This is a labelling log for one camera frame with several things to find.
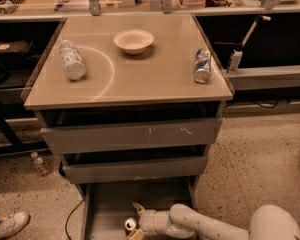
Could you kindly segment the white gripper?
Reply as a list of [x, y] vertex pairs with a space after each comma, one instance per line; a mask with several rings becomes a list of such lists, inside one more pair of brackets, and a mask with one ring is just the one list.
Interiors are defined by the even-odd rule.
[[141, 204], [137, 202], [132, 203], [133, 207], [136, 209], [139, 215], [139, 227], [140, 229], [135, 229], [130, 232], [127, 240], [143, 240], [144, 234], [146, 236], [156, 235], [157, 232], [154, 226], [154, 217], [156, 214], [155, 210], [146, 210]]

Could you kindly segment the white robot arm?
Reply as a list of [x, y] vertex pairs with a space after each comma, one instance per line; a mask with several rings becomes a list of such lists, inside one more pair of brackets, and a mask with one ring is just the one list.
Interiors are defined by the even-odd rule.
[[210, 218], [184, 204], [174, 204], [167, 211], [145, 209], [134, 202], [139, 220], [126, 240], [144, 240], [146, 236], [166, 235], [187, 239], [195, 232], [210, 240], [300, 240], [300, 227], [286, 210], [263, 205], [252, 215], [249, 229]]

